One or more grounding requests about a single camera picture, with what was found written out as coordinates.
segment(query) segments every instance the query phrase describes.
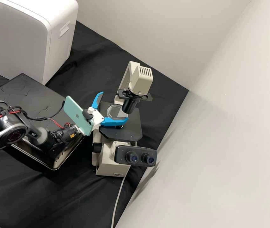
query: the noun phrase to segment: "mint green iphone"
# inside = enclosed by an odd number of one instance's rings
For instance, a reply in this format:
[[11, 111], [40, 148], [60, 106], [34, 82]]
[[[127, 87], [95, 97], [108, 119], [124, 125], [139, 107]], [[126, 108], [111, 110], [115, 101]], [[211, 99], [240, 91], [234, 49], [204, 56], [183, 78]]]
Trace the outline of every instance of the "mint green iphone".
[[63, 110], [85, 135], [91, 134], [94, 125], [93, 120], [86, 120], [82, 114], [83, 109], [70, 96], [65, 98]]

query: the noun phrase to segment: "red wire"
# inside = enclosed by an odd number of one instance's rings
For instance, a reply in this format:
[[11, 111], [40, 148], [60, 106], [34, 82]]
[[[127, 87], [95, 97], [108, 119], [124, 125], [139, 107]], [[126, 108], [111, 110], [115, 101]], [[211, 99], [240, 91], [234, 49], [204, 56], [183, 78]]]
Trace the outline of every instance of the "red wire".
[[[16, 114], [16, 113], [19, 113], [19, 112], [21, 112], [21, 110], [18, 110], [18, 111], [12, 111], [12, 112], [9, 112], [9, 114]], [[53, 119], [50, 119], [50, 120], [52, 120], [58, 127], [64, 129], [64, 127], [61, 126], [60, 124], [58, 124], [56, 120], [53, 120]]]
[[9, 112], [9, 114], [15, 114], [15, 113], [19, 113], [19, 112], [21, 112], [20, 110], [18, 110], [18, 111], [13, 111], [13, 112]]
[[62, 128], [62, 129], [64, 129], [64, 127], [63, 126], [61, 126], [60, 124], [58, 124], [57, 122], [56, 122], [56, 120], [53, 120], [53, 119], [50, 119], [50, 120], [52, 120], [58, 127], [60, 127], [60, 128]]

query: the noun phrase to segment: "black bedsheet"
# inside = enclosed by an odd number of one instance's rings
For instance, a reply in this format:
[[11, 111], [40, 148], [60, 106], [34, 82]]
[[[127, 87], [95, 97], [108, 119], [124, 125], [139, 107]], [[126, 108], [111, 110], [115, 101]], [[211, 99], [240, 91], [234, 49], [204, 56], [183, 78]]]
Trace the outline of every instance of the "black bedsheet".
[[[113, 102], [129, 61], [140, 62], [113, 42], [77, 22], [70, 58], [47, 86], [88, 107], [104, 91]], [[140, 102], [143, 138], [139, 146], [157, 149], [188, 90], [152, 69], [153, 102]], [[7, 80], [0, 76], [0, 86]], [[0, 226], [110, 227], [122, 178], [96, 176], [90, 138], [58, 171], [49, 171], [21, 153], [0, 151]], [[131, 167], [118, 202], [115, 224], [145, 169]]]

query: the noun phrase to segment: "white wall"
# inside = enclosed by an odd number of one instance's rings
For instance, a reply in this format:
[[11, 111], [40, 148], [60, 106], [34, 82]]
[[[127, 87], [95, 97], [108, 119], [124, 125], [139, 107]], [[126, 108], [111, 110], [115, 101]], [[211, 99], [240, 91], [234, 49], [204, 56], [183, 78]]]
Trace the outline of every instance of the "white wall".
[[158, 151], [118, 228], [270, 227], [270, 0], [249, 4]]
[[192, 89], [250, 0], [77, 0], [78, 21]]

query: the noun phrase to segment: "white mini fridge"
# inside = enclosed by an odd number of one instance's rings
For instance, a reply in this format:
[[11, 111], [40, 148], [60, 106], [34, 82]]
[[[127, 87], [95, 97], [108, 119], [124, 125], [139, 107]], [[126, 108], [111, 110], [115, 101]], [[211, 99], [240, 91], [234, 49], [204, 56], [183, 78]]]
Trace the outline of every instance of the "white mini fridge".
[[76, 0], [0, 0], [0, 75], [45, 85], [70, 56]]

